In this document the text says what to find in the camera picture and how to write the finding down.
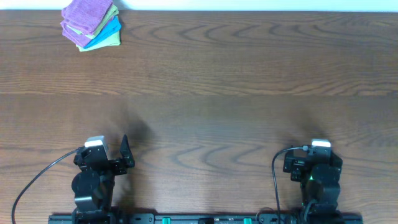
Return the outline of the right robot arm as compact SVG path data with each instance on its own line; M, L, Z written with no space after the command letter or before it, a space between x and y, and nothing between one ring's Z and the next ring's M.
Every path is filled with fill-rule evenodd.
M337 211L343 161L326 146L302 146L286 152L283 171L300 183L300 223L340 223Z

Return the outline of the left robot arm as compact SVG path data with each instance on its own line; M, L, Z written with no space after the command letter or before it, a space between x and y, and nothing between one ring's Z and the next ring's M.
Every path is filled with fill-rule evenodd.
M108 145L104 136L86 140L77 150L74 164L81 170L72 180L76 209L72 223L127 223L128 217L112 206L115 177L127 174L135 161L128 138L123 136L119 148L121 157L108 159Z

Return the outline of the purple microfiber cloth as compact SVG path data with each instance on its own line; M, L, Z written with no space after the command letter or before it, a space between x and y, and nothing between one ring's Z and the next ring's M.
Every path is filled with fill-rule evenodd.
M112 0L73 0L62 9L63 20L78 33L95 35L116 14Z

